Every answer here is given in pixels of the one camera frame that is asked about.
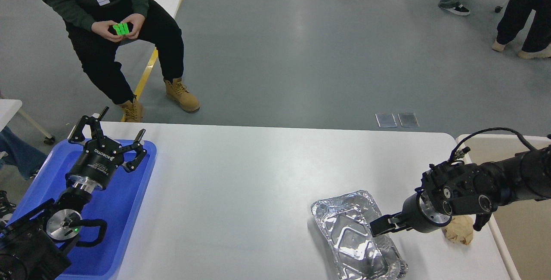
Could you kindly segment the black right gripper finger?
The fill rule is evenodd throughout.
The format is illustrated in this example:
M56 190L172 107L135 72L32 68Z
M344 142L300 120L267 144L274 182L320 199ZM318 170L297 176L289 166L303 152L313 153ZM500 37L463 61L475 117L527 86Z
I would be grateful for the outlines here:
M400 219L401 213L393 215L383 215L373 221L370 221L369 227L371 235L378 237L387 233L395 233L405 229L405 224Z

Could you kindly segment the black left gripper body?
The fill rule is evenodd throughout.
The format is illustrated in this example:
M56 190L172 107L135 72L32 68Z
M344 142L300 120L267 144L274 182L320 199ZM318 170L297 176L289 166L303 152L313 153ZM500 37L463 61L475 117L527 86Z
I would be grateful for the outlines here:
M93 183L94 188L106 190L118 166L122 164L122 145L107 137L103 142L89 139L77 161L65 175L69 185Z

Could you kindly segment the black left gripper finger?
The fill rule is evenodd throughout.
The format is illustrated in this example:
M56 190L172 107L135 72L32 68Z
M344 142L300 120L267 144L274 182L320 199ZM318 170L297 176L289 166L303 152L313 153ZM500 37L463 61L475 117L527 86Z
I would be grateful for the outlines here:
M147 153L147 151L143 147L143 136L145 132L145 129L141 129L136 135L136 138L133 140L132 144L119 145L119 147L115 149L116 167L122 167L126 172L134 172L134 170L138 168ZM129 161L124 160L124 154L130 151L134 151L135 157Z
M96 139L101 145L104 145L106 136L103 133L100 121L102 121L102 118L106 115L108 110L109 107L105 106L98 117L82 116L68 136L68 142L70 144L81 144L85 140L83 129L85 126L89 126L91 139Z

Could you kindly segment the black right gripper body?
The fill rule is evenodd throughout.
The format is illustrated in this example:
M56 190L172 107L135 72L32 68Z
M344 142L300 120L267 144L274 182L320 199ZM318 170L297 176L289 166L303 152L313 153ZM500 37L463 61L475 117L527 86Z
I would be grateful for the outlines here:
M429 199L428 193L421 191L405 200L398 219L401 229L430 233L448 225L452 217L439 213Z

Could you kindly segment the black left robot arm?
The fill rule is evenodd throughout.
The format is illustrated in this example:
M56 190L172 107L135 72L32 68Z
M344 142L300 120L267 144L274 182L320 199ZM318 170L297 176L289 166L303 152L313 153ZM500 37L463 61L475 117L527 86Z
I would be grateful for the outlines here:
M107 279L122 261L157 149L145 129L114 140L83 116L1 230L3 280Z

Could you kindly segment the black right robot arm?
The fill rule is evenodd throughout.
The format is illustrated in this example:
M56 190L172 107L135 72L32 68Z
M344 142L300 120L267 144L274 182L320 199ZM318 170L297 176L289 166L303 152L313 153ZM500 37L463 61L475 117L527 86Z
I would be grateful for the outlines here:
M544 201L550 198L550 147L535 148L525 137L510 129L526 151L499 162L466 164L470 151L461 139L449 159L430 164L422 174L421 186L408 197L402 211L383 215L370 222L372 236L415 230L430 233L448 225L453 216L475 215L473 225L480 231L498 207L516 201Z

